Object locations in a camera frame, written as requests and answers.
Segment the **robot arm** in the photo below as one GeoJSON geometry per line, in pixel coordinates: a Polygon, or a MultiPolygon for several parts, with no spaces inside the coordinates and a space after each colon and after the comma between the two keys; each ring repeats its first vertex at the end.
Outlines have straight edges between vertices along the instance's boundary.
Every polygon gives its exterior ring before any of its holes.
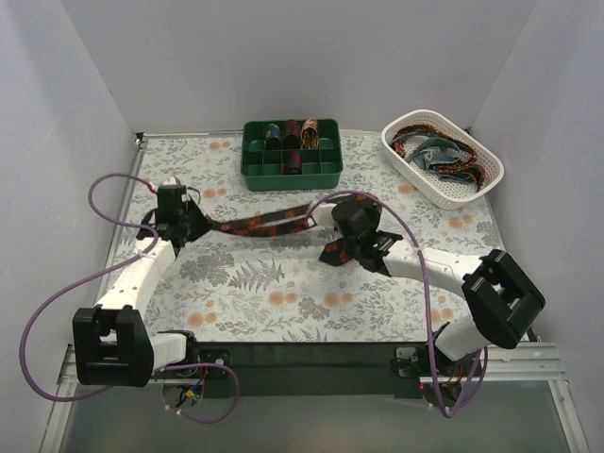
{"type": "MultiPolygon", "coordinates": [[[[388,277],[423,280],[417,250],[402,236],[378,231],[380,211],[371,200],[325,204],[313,219],[336,226],[346,251],[366,270],[388,277]]],[[[463,297],[470,313],[437,332],[435,346],[447,360],[459,361],[488,344],[515,348],[545,306],[527,275],[505,251],[486,257],[422,249],[432,286],[463,297]]]]}
{"type": "MultiPolygon", "coordinates": [[[[158,207],[143,219],[159,234],[156,246],[127,266],[94,307],[75,313],[75,363],[83,384],[142,387],[155,370],[187,359],[187,346],[194,341],[191,332],[149,337],[143,317],[180,249],[210,231],[210,221],[175,178],[161,185],[157,196],[158,207]]],[[[152,234],[141,229],[134,253],[141,254],[152,241],[152,234]]]]}
{"type": "MultiPolygon", "coordinates": [[[[155,370],[181,361],[195,362],[195,338],[188,331],[149,337],[143,317],[166,269],[185,243],[211,230],[207,219],[177,180],[157,190],[158,207],[143,223],[160,241],[147,255],[127,266],[92,308],[79,309],[73,320],[78,380],[90,385],[144,386],[155,370]]],[[[402,236],[377,230],[380,210],[369,199],[325,204],[313,214],[319,226],[337,227],[348,254],[370,272],[422,280],[417,251],[402,236]]],[[[135,253],[153,241],[142,229],[135,253]]],[[[545,301],[506,252],[487,257],[423,249],[429,281],[465,298],[471,314],[439,329],[435,345],[442,362],[455,362],[488,344],[512,349],[543,309],[545,301]]]]}

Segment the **gray floor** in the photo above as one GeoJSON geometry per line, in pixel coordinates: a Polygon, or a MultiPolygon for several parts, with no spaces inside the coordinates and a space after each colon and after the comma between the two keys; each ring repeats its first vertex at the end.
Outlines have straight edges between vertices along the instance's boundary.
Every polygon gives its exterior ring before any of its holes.
{"type": "MultiPolygon", "coordinates": [[[[195,408],[213,415],[226,401],[195,408]]],[[[162,408],[160,385],[74,404],[61,452],[563,452],[547,382],[485,382],[453,420],[384,396],[247,397],[202,426],[162,408]]]]}

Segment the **white backdrop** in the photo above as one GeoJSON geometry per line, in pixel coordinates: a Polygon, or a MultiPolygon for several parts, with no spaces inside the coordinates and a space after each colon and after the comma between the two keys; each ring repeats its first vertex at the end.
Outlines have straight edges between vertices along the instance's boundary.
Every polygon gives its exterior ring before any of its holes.
{"type": "Polygon", "coordinates": [[[472,126],[503,160],[506,246],[543,291],[591,451],[604,451],[604,3],[540,0],[472,126]]]}
{"type": "Polygon", "coordinates": [[[469,126],[535,0],[62,0],[135,131],[412,109],[469,126]]]}
{"type": "MultiPolygon", "coordinates": [[[[38,451],[51,403],[19,369],[27,319],[58,289],[103,267],[112,225],[88,207],[104,173],[127,171],[134,136],[59,0],[0,0],[0,451],[38,451]]],[[[124,185],[99,188],[115,214],[124,185]]],[[[44,313],[28,342],[31,371],[53,393],[78,307],[92,283],[44,313]]]]}

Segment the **table surface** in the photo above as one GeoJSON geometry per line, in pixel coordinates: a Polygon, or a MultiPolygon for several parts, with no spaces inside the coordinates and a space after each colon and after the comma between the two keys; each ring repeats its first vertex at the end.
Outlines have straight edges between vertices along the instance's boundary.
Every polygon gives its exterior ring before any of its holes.
{"type": "MultiPolygon", "coordinates": [[[[382,157],[381,146],[375,134],[343,135],[344,171],[337,189],[378,196],[402,215],[422,246],[475,255],[502,247],[484,197],[459,210],[440,210],[382,157]]],[[[201,210],[216,220],[297,206],[330,192],[251,193],[240,161],[238,135],[156,138],[148,142],[139,175],[156,183],[177,176],[202,193],[201,210]]],[[[138,223],[154,207],[155,198],[138,184],[126,219],[138,223]]],[[[387,213],[380,228],[402,233],[387,213]]],[[[115,262],[131,256],[134,234],[120,232],[115,262]]],[[[424,341],[421,284],[372,274],[355,262],[334,268],[318,261],[336,237],[321,228],[269,239],[212,231],[181,251],[144,321],[151,333],[184,328],[198,341],[424,341]]],[[[434,328],[467,313],[459,297],[441,290],[431,294],[434,328]]]]}

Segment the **rolled necktie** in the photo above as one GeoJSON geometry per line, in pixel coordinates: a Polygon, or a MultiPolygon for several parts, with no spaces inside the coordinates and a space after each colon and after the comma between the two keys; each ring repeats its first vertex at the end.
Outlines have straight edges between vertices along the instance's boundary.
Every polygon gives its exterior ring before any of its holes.
{"type": "Polygon", "coordinates": [[[283,132],[283,149],[300,149],[302,147],[300,133],[300,124],[296,120],[287,120],[283,132]]]}
{"type": "Polygon", "coordinates": [[[285,175],[302,175],[302,156],[299,150],[292,151],[283,165],[285,175]]]}
{"type": "Polygon", "coordinates": [[[309,118],[302,126],[302,149],[319,148],[319,122],[316,118],[309,118]]]}
{"type": "Polygon", "coordinates": [[[264,127],[264,149],[267,151],[281,149],[281,129],[275,123],[264,127]]]}

